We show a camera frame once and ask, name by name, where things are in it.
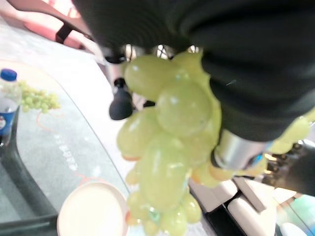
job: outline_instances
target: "bottle label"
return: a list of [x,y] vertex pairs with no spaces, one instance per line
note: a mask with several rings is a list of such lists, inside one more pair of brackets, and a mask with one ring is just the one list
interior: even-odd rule
[[11,132],[15,111],[0,113],[0,135],[7,135]]

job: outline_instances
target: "plastic bottle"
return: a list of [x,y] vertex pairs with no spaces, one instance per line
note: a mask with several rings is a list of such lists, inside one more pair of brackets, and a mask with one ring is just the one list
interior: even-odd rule
[[22,93],[16,78],[14,70],[0,72],[0,147],[9,144],[15,113],[21,103]]

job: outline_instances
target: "grape bunch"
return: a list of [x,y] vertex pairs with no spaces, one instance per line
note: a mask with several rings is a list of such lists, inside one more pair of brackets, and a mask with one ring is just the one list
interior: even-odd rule
[[315,121],[315,108],[296,118],[284,133],[273,141],[269,151],[282,154],[290,151],[294,143],[305,139],[310,132],[311,124]]
[[42,113],[47,113],[50,109],[60,108],[56,94],[48,94],[45,90],[32,88],[26,81],[20,81],[19,86],[22,91],[21,105],[24,112],[28,112],[30,109],[37,109],[41,110]]
[[[189,52],[173,60],[142,56],[126,66],[130,90],[156,103],[129,117],[117,136],[123,158],[136,162],[126,182],[139,186],[127,200],[126,221],[142,224],[148,236],[160,230],[183,236],[188,223],[200,220],[201,209],[189,193],[189,178],[214,188],[234,175],[260,175],[267,167],[265,157],[246,171],[212,165],[209,156],[219,138],[221,106],[210,90],[210,75],[203,71],[201,57],[202,53]],[[308,122],[301,128],[305,120],[298,118],[271,150],[280,151],[277,145],[283,138],[291,144],[303,138],[309,130]]]

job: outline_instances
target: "white bowl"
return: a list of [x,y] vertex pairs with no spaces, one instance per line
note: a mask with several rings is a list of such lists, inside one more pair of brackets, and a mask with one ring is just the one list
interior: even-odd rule
[[75,189],[57,219],[59,236],[126,236],[126,199],[114,186],[92,182]]

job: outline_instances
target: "blue bottle cap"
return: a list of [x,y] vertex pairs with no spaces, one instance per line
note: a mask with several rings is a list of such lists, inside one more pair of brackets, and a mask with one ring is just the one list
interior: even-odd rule
[[17,73],[11,69],[2,69],[0,77],[6,81],[16,81]]

